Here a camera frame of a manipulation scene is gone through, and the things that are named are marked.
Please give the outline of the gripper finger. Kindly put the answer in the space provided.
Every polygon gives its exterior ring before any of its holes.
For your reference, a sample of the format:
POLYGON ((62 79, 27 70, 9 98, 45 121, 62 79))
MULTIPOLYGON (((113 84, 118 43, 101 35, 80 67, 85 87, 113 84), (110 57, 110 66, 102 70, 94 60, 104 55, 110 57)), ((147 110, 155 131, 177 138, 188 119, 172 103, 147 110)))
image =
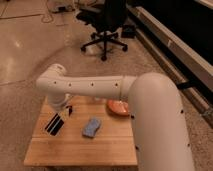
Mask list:
POLYGON ((68 113, 68 116, 70 116, 73 112, 73 106, 72 105, 66 106, 66 111, 68 113))

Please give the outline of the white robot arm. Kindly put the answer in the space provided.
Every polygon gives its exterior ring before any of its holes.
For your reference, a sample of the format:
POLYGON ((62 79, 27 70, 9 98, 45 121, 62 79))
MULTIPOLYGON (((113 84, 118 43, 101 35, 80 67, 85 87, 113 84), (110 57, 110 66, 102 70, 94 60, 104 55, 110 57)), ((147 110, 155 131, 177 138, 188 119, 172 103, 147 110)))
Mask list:
POLYGON ((166 75, 68 77, 53 64, 36 86, 59 112, 69 95, 126 102, 136 149, 138 171, 195 171, 180 93, 166 75))

